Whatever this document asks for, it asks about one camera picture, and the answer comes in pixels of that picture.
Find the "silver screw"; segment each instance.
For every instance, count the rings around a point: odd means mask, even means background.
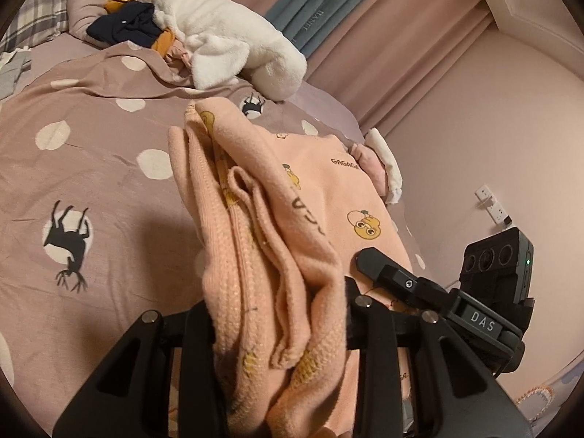
[[[146,323],[146,324],[153,323],[157,319],[158,319],[158,313],[154,310],[148,310],[142,314],[142,322],[143,323]]]
[[[438,322],[439,316],[436,311],[425,310],[422,313],[422,319],[427,323],[436,324]]]
[[[371,297],[368,297],[366,295],[359,295],[357,298],[355,298],[355,303],[357,304],[357,306],[368,308],[373,304],[373,300],[371,299]]]

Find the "yellow duck print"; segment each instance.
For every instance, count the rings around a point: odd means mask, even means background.
[[[290,176],[290,179],[292,179],[292,182],[294,183],[294,186],[296,187],[296,189],[302,189],[300,187],[300,178],[293,173],[293,171],[290,169],[290,165],[282,165],[282,166],[284,166],[286,173],[288,173],[288,176]]]
[[[351,211],[347,214],[347,220],[357,235],[366,241],[372,241],[381,235],[379,219],[370,215],[368,211]]]

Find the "ceiling molding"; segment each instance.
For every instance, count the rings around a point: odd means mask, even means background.
[[[562,0],[486,0],[501,32],[584,79],[584,35]]]

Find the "black deer silhouette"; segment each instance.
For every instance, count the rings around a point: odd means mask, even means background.
[[[77,283],[71,291],[77,290],[78,293],[80,292],[81,287],[83,287],[84,291],[87,290],[87,282],[83,278],[83,275],[81,275],[80,269],[85,256],[85,239],[89,237],[89,223],[87,222],[87,219],[85,219],[85,213],[89,208],[85,208],[81,214],[81,219],[79,219],[77,230],[65,232],[63,219],[67,214],[69,214],[69,211],[73,209],[73,206],[67,206],[61,217],[59,217],[59,220],[56,220],[55,212],[57,211],[59,203],[60,201],[57,201],[53,207],[53,212],[51,214],[51,229],[49,230],[49,234],[45,239],[45,246],[51,244],[55,247],[68,250],[71,253],[71,255],[67,258],[67,268],[57,273],[55,280],[57,280],[58,286],[63,284],[65,289],[69,290],[66,278],[75,273],[75,275],[77,275]],[[81,234],[80,231],[83,224],[85,224],[85,233]]]
[[[246,99],[243,99],[243,107],[241,107],[241,111],[243,112],[243,115],[247,116],[248,113],[250,112],[258,112],[258,113],[262,113],[262,107],[264,106],[264,104],[266,103],[265,100],[262,100],[258,97],[258,102],[255,103],[253,101],[253,92],[252,94],[247,97]]]

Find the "pink wall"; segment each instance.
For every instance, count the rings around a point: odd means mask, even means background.
[[[584,82],[489,29],[387,137],[408,226],[435,279],[458,279],[464,248],[492,234],[474,191],[489,185],[534,244],[537,299],[512,396],[584,349]]]

